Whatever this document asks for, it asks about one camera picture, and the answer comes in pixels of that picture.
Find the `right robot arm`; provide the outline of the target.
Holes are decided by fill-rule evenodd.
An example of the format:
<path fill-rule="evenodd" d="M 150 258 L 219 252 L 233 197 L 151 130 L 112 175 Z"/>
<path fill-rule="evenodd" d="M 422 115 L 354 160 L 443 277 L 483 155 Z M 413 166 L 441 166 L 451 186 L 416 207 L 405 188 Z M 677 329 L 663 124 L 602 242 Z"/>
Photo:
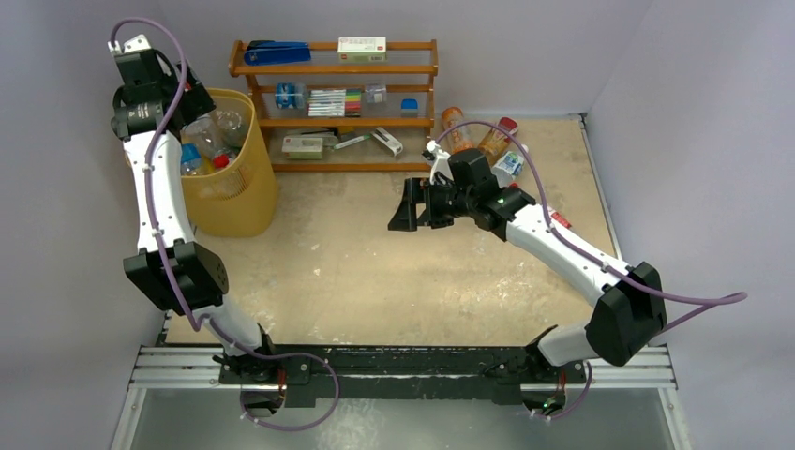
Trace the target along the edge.
<path fill-rule="evenodd" d="M 532 254 L 593 307 L 585 323 L 553 325 L 528 345 L 526 368 L 537 381 L 547 382 L 564 365 L 584 359 L 622 367 L 667 325 L 654 267 L 646 262 L 631 267 L 591 246 L 529 193 L 501 185 L 477 150 L 437 157 L 431 177 L 406 179 L 387 228 L 440 229 L 462 217 Z"/>

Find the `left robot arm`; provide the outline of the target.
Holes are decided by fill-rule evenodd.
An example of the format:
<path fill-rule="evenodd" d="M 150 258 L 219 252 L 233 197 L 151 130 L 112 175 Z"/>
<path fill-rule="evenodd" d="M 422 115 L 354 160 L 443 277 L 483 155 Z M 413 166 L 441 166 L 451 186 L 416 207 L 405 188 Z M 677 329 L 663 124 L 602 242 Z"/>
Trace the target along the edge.
<path fill-rule="evenodd" d="M 114 50 L 123 83 L 112 106 L 112 129 L 133 172 L 139 209 L 134 255 L 123 261 L 127 278 L 159 309 L 207 328 L 230 359 L 244 357 L 255 383 L 269 383 L 279 358 L 263 328 L 228 299 L 229 280 L 219 256 L 198 244 L 182 189 L 180 132 L 216 104 L 189 65 L 172 65 L 156 49 Z"/>

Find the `dark green label bottle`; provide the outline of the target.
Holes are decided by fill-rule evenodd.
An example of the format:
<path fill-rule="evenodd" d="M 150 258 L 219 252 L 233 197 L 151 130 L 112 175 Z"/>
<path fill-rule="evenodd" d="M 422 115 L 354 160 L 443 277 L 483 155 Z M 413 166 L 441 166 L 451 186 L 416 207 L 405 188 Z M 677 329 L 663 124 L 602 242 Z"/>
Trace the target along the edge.
<path fill-rule="evenodd" d="M 223 141 L 231 148 L 241 148 L 248 135 L 248 121 L 238 111 L 216 109 L 215 120 Z"/>

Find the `blue label clear bottle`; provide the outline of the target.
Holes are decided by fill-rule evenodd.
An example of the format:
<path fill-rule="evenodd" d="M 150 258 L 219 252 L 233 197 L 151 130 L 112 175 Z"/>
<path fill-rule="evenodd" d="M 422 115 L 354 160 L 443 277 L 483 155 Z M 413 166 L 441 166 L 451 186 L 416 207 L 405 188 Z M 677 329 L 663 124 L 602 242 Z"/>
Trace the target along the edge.
<path fill-rule="evenodd" d="M 192 142 L 181 145 L 180 172 L 182 176 L 204 175 L 203 156 Z"/>

